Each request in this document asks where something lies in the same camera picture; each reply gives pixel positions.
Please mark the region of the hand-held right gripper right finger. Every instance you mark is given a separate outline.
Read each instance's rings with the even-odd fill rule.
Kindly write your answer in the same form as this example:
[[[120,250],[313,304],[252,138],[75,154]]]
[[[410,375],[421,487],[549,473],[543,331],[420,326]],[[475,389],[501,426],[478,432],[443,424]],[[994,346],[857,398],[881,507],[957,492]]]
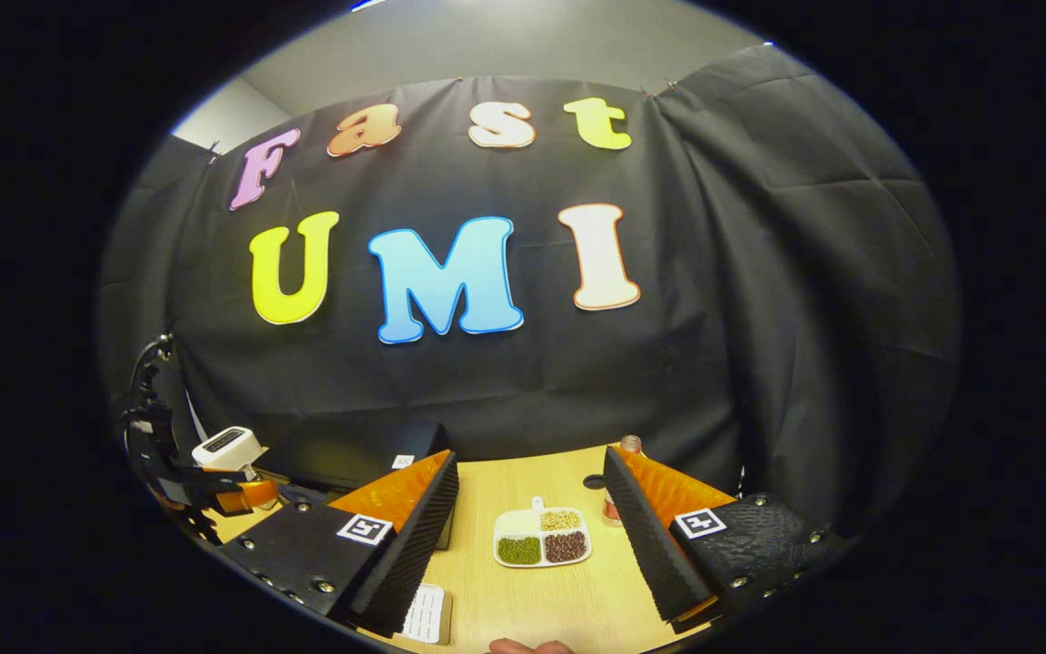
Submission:
[[[774,494],[738,500],[617,444],[602,479],[657,614],[677,633],[758,613],[846,552],[846,539]]]

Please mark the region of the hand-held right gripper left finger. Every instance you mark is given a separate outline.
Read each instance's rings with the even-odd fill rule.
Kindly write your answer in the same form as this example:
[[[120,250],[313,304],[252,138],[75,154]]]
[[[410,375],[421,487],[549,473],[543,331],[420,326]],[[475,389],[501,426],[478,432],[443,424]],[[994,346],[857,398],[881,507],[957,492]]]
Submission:
[[[219,547],[300,611],[389,637],[403,628],[459,493],[444,450],[331,502],[290,502]]]

